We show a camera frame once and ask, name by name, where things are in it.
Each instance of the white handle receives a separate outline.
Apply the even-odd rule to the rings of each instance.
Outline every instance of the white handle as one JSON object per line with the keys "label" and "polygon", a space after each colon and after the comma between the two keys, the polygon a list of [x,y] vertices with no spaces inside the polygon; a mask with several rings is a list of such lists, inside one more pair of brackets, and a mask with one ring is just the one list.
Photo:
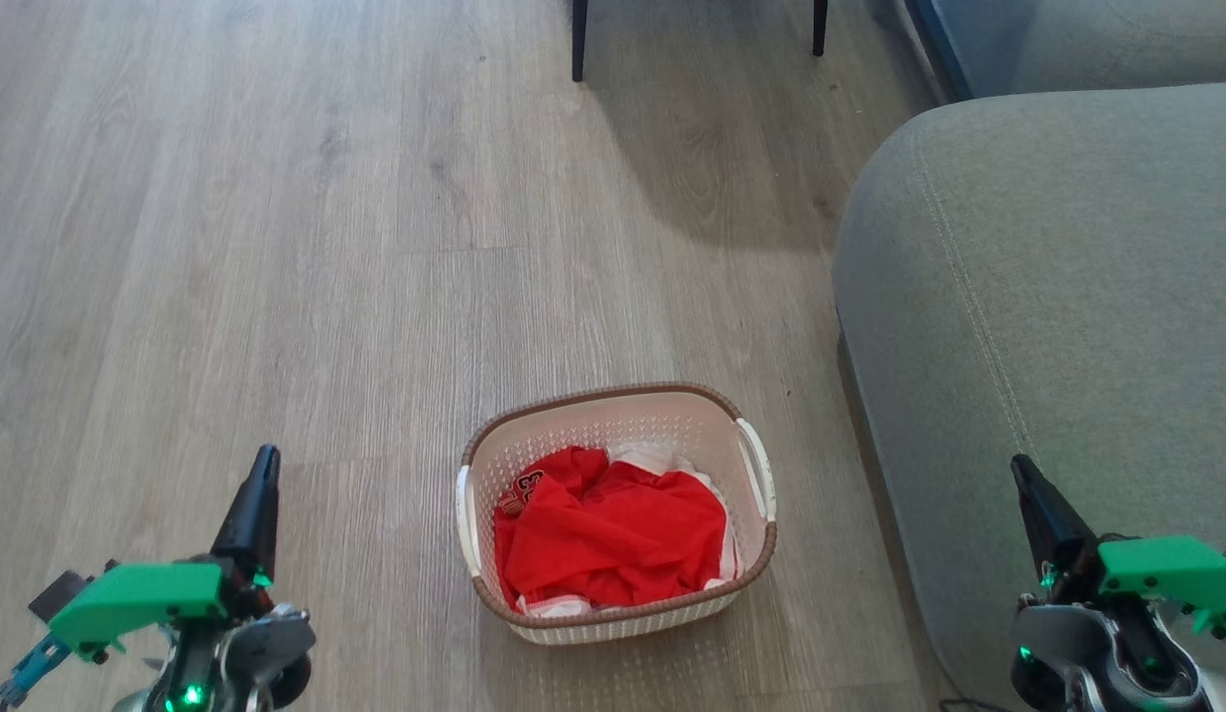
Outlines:
{"label": "white handle", "polygon": [[[744,455],[744,468],[749,472],[749,485],[754,488],[754,499],[759,504],[759,513],[767,522],[775,522],[775,482],[771,480],[771,461],[763,447],[763,439],[744,418],[736,419],[741,431],[741,453]],[[749,451],[754,451],[753,458]]]}
{"label": "white handle", "polygon": [[455,518],[459,521],[459,545],[463,548],[463,561],[472,577],[482,575],[482,547],[472,527],[472,518],[477,515],[474,496],[472,488],[467,487],[467,464],[463,464],[455,480]]}

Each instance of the basket rim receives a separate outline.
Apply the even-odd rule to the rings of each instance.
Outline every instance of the basket rim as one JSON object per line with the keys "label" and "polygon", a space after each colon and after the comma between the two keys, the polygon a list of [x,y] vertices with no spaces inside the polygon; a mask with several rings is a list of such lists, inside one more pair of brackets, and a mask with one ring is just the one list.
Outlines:
{"label": "basket rim", "polygon": [[[489,436],[494,429],[500,428],[510,420],[524,418],[526,415],[532,415],[541,413],[543,411],[550,411],[563,406],[573,406],[576,402],[590,402],[601,401],[606,397],[623,397],[623,396],[645,396],[645,393],[653,392],[690,392],[694,396],[705,397],[714,402],[714,404],[722,408],[732,420],[743,418],[739,409],[736,408],[734,402],[728,401],[721,392],[714,391],[711,387],[705,387],[704,385],[689,381],[660,381],[660,382],[646,382],[639,385],[630,385],[629,387],[601,387],[591,388],[591,391],[571,393],[571,396],[564,397],[550,397],[546,401],[532,402],[530,406],[524,406],[514,411],[508,411],[487,423],[478,429],[477,434],[473,434],[472,440],[468,441],[467,449],[463,451],[463,466],[472,466],[472,457],[477,455],[477,450],[482,447],[482,442]],[[761,576],[763,570],[766,569],[767,564],[771,562],[771,554],[775,553],[776,542],[776,522],[767,522],[765,528],[765,536],[763,538],[763,550],[759,550],[758,559],[754,559],[754,564],[745,569],[741,576],[732,578],[732,581],[725,582],[722,586],[711,587],[711,589],[698,591],[695,593],[689,593],[687,596],[679,596],[677,598],[667,598],[664,600],[657,600],[655,603],[647,603],[645,605],[631,605],[629,608],[618,608],[615,612],[592,612],[582,613],[580,616],[563,616],[563,618],[532,618],[526,616],[526,614],[516,613],[512,608],[506,605],[495,598],[490,592],[490,586],[487,585],[485,577],[473,576],[472,587],[477,591],[477,594],[482,598],[482,603],[485,603],[485,608],[489,608],[495,616],[503,618],[509,625],[517,627],[531,627],[531,630],[539,630],[541,627],[577,627],[577,626],[595,626],[603,625],[603,623],[618,623],[628,621],[633,618],[647,618],[656,616],[658,613],[679,612],[682,608],[689,608],[699,603],[705,603],[716,598],[722,598],[727,594],[737,593],[744,587],[748,587],[754,582],[754,578]]]}

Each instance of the gray upholstery fabric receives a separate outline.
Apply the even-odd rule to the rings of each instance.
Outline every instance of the gray upholstery fabric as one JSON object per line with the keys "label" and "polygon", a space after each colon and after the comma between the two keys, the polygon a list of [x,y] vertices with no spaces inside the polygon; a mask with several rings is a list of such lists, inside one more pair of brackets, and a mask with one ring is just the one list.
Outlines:
{"label": "gray upholstery fabric", "polygon": [[[1024,708],[1008,627],[1036,581],[1014,452],[1096,531],[1226,544],[1226,85],[916,118],[855,186],[834,284],[961,692]],[[1226,673],[1226,645],[1205,643]]]}
{"label": "gray upholstery fabric", "polygon": [[975,96],[1226,81],[1226,0],[933,0]]}

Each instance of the laundry basket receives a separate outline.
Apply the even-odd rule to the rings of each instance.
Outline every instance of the laundry basket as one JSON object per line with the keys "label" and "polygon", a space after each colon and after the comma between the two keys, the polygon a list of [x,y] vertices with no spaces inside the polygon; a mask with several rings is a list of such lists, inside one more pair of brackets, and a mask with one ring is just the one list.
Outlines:
{"label": "laundry basket", "polygon": [[[711,589],[614,612],[568,618],[514,612],[494,558],[494,505],[512,478],[564,447],[644,442],[672,447],[712,478],[727,500],[743,574]],[[726,397],[684,382],[581,392],[495,418],[465,451],[455,510],[477,594],[515,634],[541,645],[597,643],[711,616],[759,577],[775,550],[775,487],[758,433]]]}

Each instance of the chair leg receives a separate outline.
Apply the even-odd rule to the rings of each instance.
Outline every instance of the chair leg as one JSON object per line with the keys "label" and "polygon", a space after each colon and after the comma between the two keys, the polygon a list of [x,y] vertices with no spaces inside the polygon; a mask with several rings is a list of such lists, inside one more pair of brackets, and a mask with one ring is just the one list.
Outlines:
{"label": "chair leg", "polygon": [[815,0],[815,21],[813,22],[810,53],[815,58],[825,54],[825,23],[829,22],[829,0]]}
{"label": "chair leg", "polygon": [[574,0],[574,81],[582,81],[586,55],[586,0]]}

